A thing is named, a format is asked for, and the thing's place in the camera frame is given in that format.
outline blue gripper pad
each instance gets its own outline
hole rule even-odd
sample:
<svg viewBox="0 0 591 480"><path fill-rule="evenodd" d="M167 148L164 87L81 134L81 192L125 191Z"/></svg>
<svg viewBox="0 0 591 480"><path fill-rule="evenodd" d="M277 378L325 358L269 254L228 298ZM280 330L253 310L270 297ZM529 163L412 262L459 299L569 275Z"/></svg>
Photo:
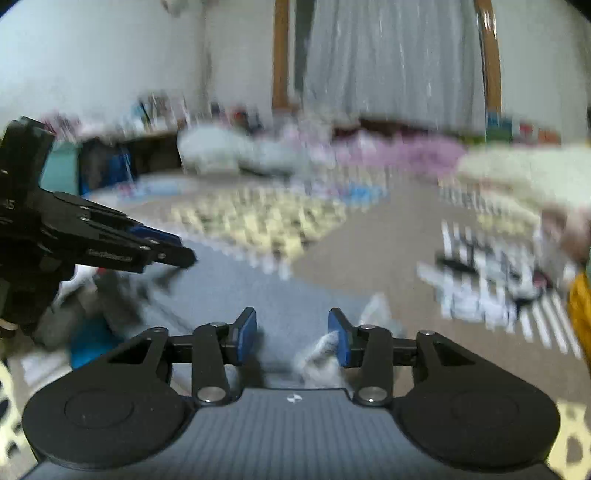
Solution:
<svg viewBox="0 0 591 480"><path fill-rule="evenodd" d="M236 356L238 357L239 364L243 364L251 353L252 345L256 339L256 329L256 311L253 310L245 324L238 330Z"/></svg>
<svg viewBox="0 0 591 480"><path fill-rule="evenodd" d="M339 346L336 357L342 367L348 367L351 362L351 349L349 347L349 332L345 330L333 312L329 312L329 332L337 332L339 335Z"/></svg>
<svg viewBox="0 0 591 480"><path fill-rule="evenodd" d="M160 240L161 242L169 243L172 245L178 245L180 247L183 246L183 243L181 242L180 238L176 235L173 235L168 232L163 232L161 230L156 230L145 225L134 226L129 230L129 233L139 238L153 238L155 240Z"/></svg>

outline gray ribbed plate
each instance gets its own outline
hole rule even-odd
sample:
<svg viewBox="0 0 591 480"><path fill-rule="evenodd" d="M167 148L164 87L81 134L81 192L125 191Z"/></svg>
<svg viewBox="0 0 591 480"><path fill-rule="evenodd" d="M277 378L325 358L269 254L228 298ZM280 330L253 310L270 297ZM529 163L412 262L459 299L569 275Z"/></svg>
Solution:
<svg viewBox="0 0 591 480"><path fill-rule="evenodd" d="M103 472L44 462L27 480L557 480L545 465L497 475L453 469L413 446L383 409L341 390L245 390L203 408L183 435L136 465Z"/></svg>

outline gray cloth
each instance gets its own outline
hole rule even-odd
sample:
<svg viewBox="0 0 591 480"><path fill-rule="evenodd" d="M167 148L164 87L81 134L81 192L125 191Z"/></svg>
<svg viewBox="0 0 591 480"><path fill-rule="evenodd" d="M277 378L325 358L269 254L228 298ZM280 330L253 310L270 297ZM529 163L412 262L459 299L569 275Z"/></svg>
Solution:
<svg viewBox="0 0 591 480"><path fill-rule="evenodd" d="M238 372L240 379L228 369L235 386L239 381L243 386L301 388L294 360L327 333L329 310L340 307L357 324L370 300L281 280L210 247L185 245L199 259L188 270L155 264L143 274L113 273L97 281L102 307L112 329L126 338L152 326L186 335L205 323L232 323L245 307L253 307L259 335L251 360ZM174 380L190 390L190 367L177 366Z"/></svg>
<svg viewBox="0 0 591 480"><path fill-rule="evenodd" d="M476 19L472 0L317 1L304 106L483 132Z"/></svg>

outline white fabric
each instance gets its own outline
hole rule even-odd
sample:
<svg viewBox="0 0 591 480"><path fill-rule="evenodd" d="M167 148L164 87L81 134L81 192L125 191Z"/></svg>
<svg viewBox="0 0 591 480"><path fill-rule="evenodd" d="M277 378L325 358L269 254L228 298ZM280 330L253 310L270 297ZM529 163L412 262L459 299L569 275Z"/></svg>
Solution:
<svg viewBox="0 0 591 480"><path fill-rule="evenodd" d="M183 168L200 174L239 173L240 167L268 174L307 174L311 168L305 153L216 125L186 130L178 136L177 148Z"/></svg>
<svg viewBox="0 0 591 480"><path fill-rule="evenodd" d="M316 2L304 103L484 131L473 1Z"/></svg>
<svg viewBox="0 0 591 480"><path fill-rule="evenodd" d="M390 306L386 295L376 293L366 305L360 325L374 325L390 330L397 338L404 337L404 332L392 320ZM305 388L347 388L351 389L351 379L347 376L336 358L339 337L336 332L330 332L321 337L318 342L299 354L294 361L294 370L304 381Z"/></svg>
<svg viewBox="0 0 591 480"><path fill-rule="evenodd" d="M591 205L591 148L478 148L461 159L457 178L491 185L494 190L483 196L514 216L539 223L548 204Z"/></svg>

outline yellow object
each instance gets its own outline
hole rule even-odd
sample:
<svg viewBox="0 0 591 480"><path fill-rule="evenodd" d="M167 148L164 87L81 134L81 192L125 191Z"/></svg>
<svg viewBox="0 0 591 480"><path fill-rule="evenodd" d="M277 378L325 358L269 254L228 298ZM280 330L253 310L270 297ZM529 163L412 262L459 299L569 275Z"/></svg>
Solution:
<svg viewBox="0 0 591 480"><path fill-rule="evenodd" d="M478 215L478 222L484 230L509 235L525 235L531 230L531 227L521 220L495 215Z"/></svg>
<svg viewBox="0 0 591 480"><path fill-rule="evenodd" d="M347 206L262 187L216 192L174 206L172 220L204 236L292 261L347 218Z"/></svg>
<svg viewBox="0 0 591 480"><path fill-rule="evenodd" d="M591 471L591 432L585 423L587 407L563 400L556 402L556 406L560 412L560 431L547 465L564 480L585 480ZM579 442L582 451L580 462L567 462L569 439Z"/></svg>
<svg viewBox="0 0 591 480"><path fill-rule="evenodd" d="M22 450L28 446L28 442L22 429L17 428L21 422L21 415L14 400L12 376L3 362L0 362L0 382L0 401L8 400L8 408L0 423L0 466L6 466L10 463L10 447L15 445Z"/></svg>
<svg viewBox="0 0 591 480"><path fill-rule="evenodd" d="M591 365L591 291L585 273L575 278L570 289L569 316L579 342L585 350L587 363Z"/></svg>

